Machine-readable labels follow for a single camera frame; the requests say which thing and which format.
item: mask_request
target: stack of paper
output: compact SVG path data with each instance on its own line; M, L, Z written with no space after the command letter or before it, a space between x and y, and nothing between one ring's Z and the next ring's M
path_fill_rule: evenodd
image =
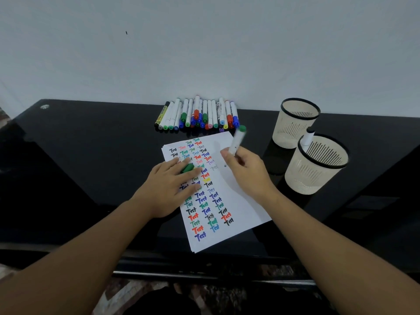
M226 131L163 146L166 161L190 157L201 175L180 186L201 184L201 189L180 206L193 252L206 249L236 234L270 221L270 216L236 182L220 151L233 137Z

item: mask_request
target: white pencil cup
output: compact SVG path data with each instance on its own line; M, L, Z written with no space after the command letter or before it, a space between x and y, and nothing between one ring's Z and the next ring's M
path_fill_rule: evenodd
M309 100L288 98L281 103L273 141L282 148L296 148L298 139L318 118L321 110Z
M284 178L296 192L314 194L348 164L349 151L334 138L316 133L305 152L301 139Z

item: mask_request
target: green marker cap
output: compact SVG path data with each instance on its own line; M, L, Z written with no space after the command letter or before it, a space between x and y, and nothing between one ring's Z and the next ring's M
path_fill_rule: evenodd
M194 169L194 165L192 163L189 163L186 165L184 169L181 170L181 173L186 173L188 171L191 171Z

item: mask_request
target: white wall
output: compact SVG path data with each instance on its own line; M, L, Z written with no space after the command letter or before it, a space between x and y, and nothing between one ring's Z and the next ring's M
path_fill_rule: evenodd
M420 0L1 0L0 106L223 95L420 117Z

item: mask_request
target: blue marker cap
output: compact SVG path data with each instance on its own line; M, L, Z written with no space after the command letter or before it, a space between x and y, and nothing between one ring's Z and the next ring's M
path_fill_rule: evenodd
M239 119L238 119L238 116L234 116L234 125L235 125L236 128L239 127Z

